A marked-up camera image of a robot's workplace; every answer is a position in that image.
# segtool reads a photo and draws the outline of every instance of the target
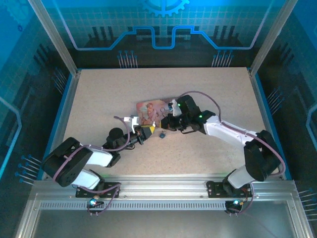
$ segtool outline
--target gear logo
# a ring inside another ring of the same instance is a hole
[[[184,5],[188,4],[189,0],[139,0],[139,2],[143,10],[147,10],[148,13],[165,17],[172,16],[172,13],[178,14],[180,9],[185,9]]]
[[[0,0],[0,6],[4,6],[18,24],[26,20],[29,15],[27,0]]]

